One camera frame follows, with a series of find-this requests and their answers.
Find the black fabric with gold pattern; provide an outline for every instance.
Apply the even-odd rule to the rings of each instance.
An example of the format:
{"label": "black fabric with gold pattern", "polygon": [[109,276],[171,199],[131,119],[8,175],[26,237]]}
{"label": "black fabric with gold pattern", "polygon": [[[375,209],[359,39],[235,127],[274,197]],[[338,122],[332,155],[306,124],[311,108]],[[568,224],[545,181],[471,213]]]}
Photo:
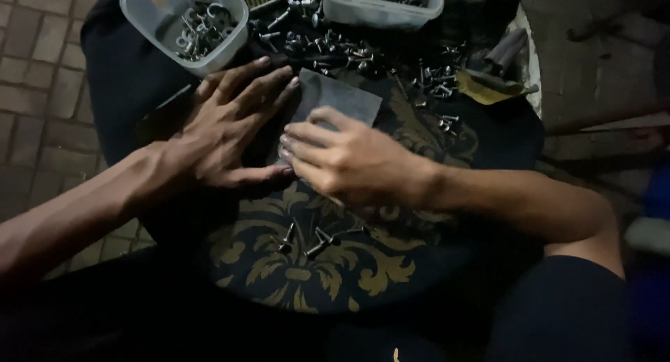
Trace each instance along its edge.
{"label": "black fabric with gold pattern", "polygon": [[[124,49],[118,48],[121,42]],[[132,28],[118,0],[98,2],[82,29],[82,49],[96,128],[110,165],[137,149],[133,128],[147,113],[197,82]],[[383,99],[375,127],[432,160],[463,168],[532,169],[540,153],[543,128],[524,99],[483,107],[457,95],[415,111],[388,77],[335,72]],[[440,131],[436,114],[461,117],[457,136]],[[157,206],[141,221],[160,245],[236,295],[322,314],[377,308],[440,285],[492,256],[503,233],[496,224],[463,215],[396,207],[353,214],[300,181],[238,205],[237,198],[249,195],[200,188]],[[277,253],[271,235],[284,236],[292,222],[296,248]],[[302,254],[316,243],[316,227],[333,235],[362,225],[370,236],[339,235],[339,244],[313,261]]]}

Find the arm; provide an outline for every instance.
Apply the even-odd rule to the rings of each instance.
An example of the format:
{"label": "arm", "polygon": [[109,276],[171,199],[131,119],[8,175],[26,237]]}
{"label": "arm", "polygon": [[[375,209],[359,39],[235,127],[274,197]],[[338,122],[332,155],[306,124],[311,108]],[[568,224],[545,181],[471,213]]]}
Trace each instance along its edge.
{"label": "arm", "polygon": [[284,67],[233,96],[268,65],[261,59],[206,78],[194,95],[193,120],[181,135],[140,149],[81,186],[0,224],[0,289],[28,286],[152,204],[197,182],[237,187],[291,175],[287,167],[243,168],[240,162],[258,129],[297,88],[297,80],[286,85],[292,71]]}
{"label": "arm", "polygon": [[[339,132],[316,126],[320,121]],[[444,166],[329,108],[285,131],[280,154],[326,196],[353,205],[481,213],[545,239],[548,255],[582,257],[623,276],[616,219],[595,192],[531,171]]]}

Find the black cloth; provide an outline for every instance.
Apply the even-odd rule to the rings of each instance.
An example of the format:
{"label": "black cloth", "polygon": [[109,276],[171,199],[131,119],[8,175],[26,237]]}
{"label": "black cloth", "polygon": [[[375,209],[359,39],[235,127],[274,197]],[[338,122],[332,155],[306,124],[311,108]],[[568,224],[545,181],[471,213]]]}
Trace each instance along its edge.
{"label": "black cloth", "polygon": [[[340,26],[331,28],[338,31]],[[434,29],[427,26],[426,33]],[[422,36],[427,35],[413,39],[425,42]],[[140,120],[184,85],[198,81],[126,21],[118,0],[100,0],[93,8],[82,28],[82,49],[95,124],[109,164],[139,147],[135,126]],[[240,60],[259,54],[263,52],[243,51]],[[540,153],[543,128],[525,99],[484,107],[457,95],[452,101],[430,102],[426,110],[415,111],[391,77],[371,79],[346,70],[337,77],[382,98],[375,127],[440,163],[532,169]],[[461,117],[454,129],[456,137],[440,130],[436,114]],[[271,123],[259,136],[277,136],[277,126]],[[263,160],[262,146],[247,150]],[[507,275],[477,267],[483,269],[486,280],[495,281],[491,297],[496,297],[505,288],[503,282],[513,281],[541,255],[537,246],[509,239],[512,233],[498,224],[455,214],[435,216],[383,207],[364,219],[335,206],[301,181],[261,197],[242,201],[238,212],[237,193],[201,188],[173,198],[140,220],[158,243],[190,255],[211,281],[236,295],[321,314],[425,300],[425,292],[462,270],[502,255],[499,260],[506,261]],[[292,222],[297,247],[288,255],[278,254],[270,235],[283,235]],[[333,235],[360,226],[367,226],[372,235],[340,235],[341,243],[329,246],[315,261],[303,258],[302,252],[316,243],[316,227]],[[510,240],[520,245],[512,246]]]}
{"label": "black cloth", "polygon": [[[158,247],[47,282],[0,304],[0,350],[13,361],[457,361],[436,335],[384,316],[301,315],[215,289]],[[549,257],[500,303],[486,360],[631,360],[624,281],[575,257]]]}

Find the clear plastic container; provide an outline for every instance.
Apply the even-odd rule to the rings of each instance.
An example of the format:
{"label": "clear plastic container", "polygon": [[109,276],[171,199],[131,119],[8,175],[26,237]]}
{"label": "clear plastic container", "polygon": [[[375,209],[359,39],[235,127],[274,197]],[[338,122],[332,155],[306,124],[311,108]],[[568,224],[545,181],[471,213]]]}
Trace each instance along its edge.
{"label": "clear plastic container", "polygon": [[437,18],[443,8],[444,0],[428,0],[428,7],[385,0],[323,0],[323,15],[329,21],[406,31],[421,28],[429,20]]}
{"label": "clear plastic container", "polygon": [[121,0],[121,9],[128,21],[158,49],[177,61],[189,72],[204,77],[216,72],[247,43],[249,9],[244,0],[215,0],[232,13],[237,26],[212,53],[197,62],[189,62],[175,54],[176,38],[181,33],[181,15],[192,0]]}

